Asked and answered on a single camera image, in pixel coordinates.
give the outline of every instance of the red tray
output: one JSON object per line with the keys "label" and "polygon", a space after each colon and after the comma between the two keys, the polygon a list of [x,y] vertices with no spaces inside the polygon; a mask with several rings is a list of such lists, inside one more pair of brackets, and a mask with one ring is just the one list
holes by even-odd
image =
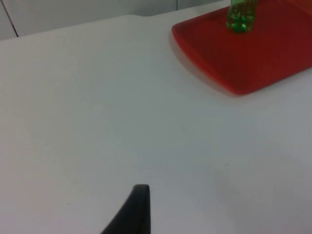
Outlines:
{"label": "red tray", "polygon": [[225,26],[228,7],[172,27],[188,58],[210,78],[247,94],[312,67],[312,8],[303,1],[260,0],[252,31]]}

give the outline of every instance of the black plastic piece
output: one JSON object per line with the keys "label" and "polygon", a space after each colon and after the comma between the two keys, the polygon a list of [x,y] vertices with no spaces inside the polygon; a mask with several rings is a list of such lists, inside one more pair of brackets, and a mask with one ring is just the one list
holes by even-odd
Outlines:
{"label": "black plastic piece", "polygon": [[117,215],[101,234],[150,234],[150,187],[136,185]]}

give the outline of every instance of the green liquid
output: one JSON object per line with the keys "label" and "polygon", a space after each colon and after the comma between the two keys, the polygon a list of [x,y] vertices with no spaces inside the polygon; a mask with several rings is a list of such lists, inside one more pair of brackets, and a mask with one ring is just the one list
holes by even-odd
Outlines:
{"label": "green liquid", "polygon": [[232,4],[227,17],[227,28],[237,33],[252,30],[255,20],[255,7],[256,1],[254,0]]}

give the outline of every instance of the white wall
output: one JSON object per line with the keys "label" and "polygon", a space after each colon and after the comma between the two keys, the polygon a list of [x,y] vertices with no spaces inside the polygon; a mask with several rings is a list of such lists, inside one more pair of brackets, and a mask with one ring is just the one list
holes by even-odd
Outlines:
{"label": "white wall", "polygon": [[20,36],[125,14],[176,10],[176,0],[3,0]]}
{"label": "white wall", "polygon": [[177,8],[184,9],[191,6],[198,6],[202,4],[211,3],[218,0],[177,0]]}
{"label": "white wall", "polygon": [[15,38],[16,34],[14,33],[13,27],[10,23],[10,20],[0,4],[0,40]]}

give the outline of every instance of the green bottle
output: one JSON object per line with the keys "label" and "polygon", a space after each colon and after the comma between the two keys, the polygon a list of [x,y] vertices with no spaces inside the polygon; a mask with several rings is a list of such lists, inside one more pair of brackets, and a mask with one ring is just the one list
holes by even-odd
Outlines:
{"label": "green bottle", "polygon": [[237,33],[252,30],[257,0],[231,0],[226,26]]}

